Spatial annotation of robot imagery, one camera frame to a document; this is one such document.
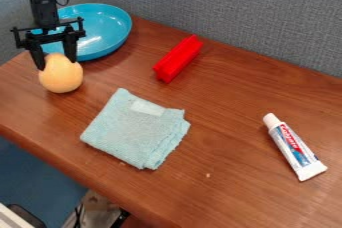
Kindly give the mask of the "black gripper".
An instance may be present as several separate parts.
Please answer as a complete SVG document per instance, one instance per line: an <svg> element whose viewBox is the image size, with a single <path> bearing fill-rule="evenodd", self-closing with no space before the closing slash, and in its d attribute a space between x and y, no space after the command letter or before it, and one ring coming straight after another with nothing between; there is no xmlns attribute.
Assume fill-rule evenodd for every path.
<svg viewBox="0 0 342 228"><path fill-rule="evenodd" d="M82 26L84 19L62 19L53 29L13 27L10 32L14 36L17 48L29 50L36 68L42 71L45 68L44 52L40 45L61 42L64 54L72 63L76 62L77 40L85 36Z"/></svg>

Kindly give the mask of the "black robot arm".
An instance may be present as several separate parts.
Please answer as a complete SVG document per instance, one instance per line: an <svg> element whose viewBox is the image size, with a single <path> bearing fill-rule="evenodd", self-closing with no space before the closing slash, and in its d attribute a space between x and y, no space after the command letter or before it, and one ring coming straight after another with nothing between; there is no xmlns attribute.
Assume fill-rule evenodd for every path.
<svg viewBox="0 0 342 228"><path fill-rule="evenodd" d="M77 40L85 36L82 26L84 19L58 18L57 0L29 0L33 16L33 27L13 27L14 43L17 48L29 51L36 68L42 71L45 68L45 53L41 46L49 43L61 42L64 55L74 63L77 58Z"/></svg>

